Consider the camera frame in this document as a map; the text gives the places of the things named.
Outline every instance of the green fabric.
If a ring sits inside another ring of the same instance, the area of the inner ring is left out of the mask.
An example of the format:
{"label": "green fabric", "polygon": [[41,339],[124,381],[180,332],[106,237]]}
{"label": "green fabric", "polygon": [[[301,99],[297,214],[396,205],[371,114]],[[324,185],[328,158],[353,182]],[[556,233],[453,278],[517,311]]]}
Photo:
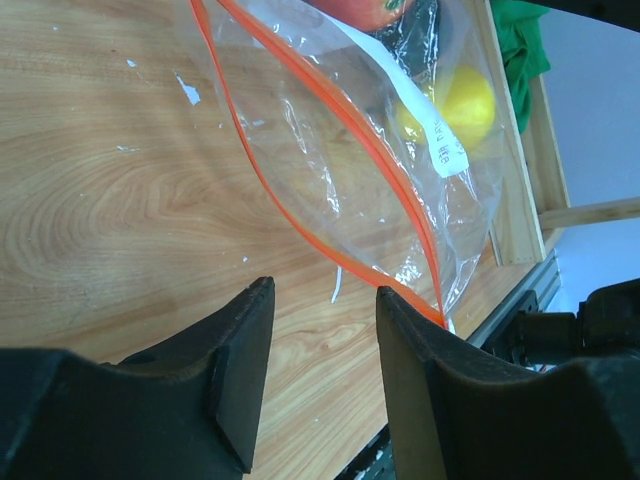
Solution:
{"label": "green fabric", "polygon": [[515,0],[493,0],[491,9],[518,129],[522,133],[533,106],[529,81],[551,68],[538,24],[540,16],[549,9]]}

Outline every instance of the tabletop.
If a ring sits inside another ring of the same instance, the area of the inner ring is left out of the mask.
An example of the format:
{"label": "tabletop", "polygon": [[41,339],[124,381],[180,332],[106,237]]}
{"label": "tabletop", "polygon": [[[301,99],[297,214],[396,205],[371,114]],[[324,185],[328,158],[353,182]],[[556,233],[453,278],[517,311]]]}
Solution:
{"label": "tabletop", "polygon": [[[259,276],[276,320],[250,478],[333,478],[384,426],[375,290],[269,200],[168,0],[0,0],[0,343],[117,362]],[[529,271],[488,246],[466,337]]]}

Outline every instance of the red object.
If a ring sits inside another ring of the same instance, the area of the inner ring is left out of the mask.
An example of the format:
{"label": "red object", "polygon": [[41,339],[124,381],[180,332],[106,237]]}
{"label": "red object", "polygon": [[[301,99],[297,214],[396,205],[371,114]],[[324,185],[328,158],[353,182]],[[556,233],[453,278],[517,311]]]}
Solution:
{"label": "red object", "polygon": [[311,0],[327,15],[363,32],[373,32],[393,23],[414,0]]}

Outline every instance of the orange zipper seal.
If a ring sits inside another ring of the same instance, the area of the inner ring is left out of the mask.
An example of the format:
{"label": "orange zipper seal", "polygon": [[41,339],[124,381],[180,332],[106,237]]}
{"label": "orange zipper seal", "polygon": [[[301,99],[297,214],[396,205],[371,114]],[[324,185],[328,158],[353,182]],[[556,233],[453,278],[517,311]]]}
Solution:
{"label": "orange zipper seal", "polygon": [[431,307],[424,299],[411,290],[406,285],[388,275],[367,267],[366,265],[353,260],[347,255],[331,248],[322,242],[318,237],[298,223],[291,213],[280,203],[277,196],[269,186],[262,170],[253,155],[249,140],[240,124],[240,120],[233,104],[231,92],[229,91],[226,79],[222,73],[215,43],[211,36],[211,23],[209,14],[202,0],[189,0],[198,29],[207,45],[211,59],[216,67],[222,90],[231,111],[233,123],[240,136],[240,141],[251,161],[251,165],[269,196],[273,199],[278,209],[287,218],[291,225],[316,249],[330,258],[338,265],[343,266],[365,282],[380,287],[391,286],[400,293],[416,310],[422,313],[429,320],[445,327],[445,319],[442,304],[442,289],[440,286],[440,272],[438,268],[437,254],[434,248],[435,240],[427,216],[422,208],[420,198],[414,192],[411,182],[406,173],[396,165],[393,153],[384,144],[371,125],[364,118],[362,113],[346,98],[344,92],[318,71],[313,65],[296,53],[284,40],[271,32],[268,28],[257,20],[253,15],[239,7],[234,0],[218,0],[218,3],[234,17],[234,19],[244,27],[258,42],[268,48],[268,50],[300,80],[311,92],[322,100],[329,109],[345,124],[352,135],[365,148],[376,166],[389,183],[405,212],[409,216],[411,223],[418,233],[418,238],[427,257],[427,263],[431,272],[439,309]]}

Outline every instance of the plastic bag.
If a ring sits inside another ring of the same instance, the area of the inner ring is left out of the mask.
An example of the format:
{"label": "plastic bag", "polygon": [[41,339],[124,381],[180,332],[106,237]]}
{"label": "plastic bag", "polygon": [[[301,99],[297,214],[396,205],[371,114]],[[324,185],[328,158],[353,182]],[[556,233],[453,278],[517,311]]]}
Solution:
{"label": "plastic bag", "polygon": [[458,128],[473,140],[465,151],[428,97],[464,123],[468,115],[447,105],[465,98],[458,73],[475,72],[471,93],[478,79],[485,96],[493,91],[464,7],[438,2],[446,48],[425,95],[379,41],[300,0],[177,1],[179,36],[291,224],[338,265],[446,326],[486,242],[507,154],[495,102],[482,135]]}

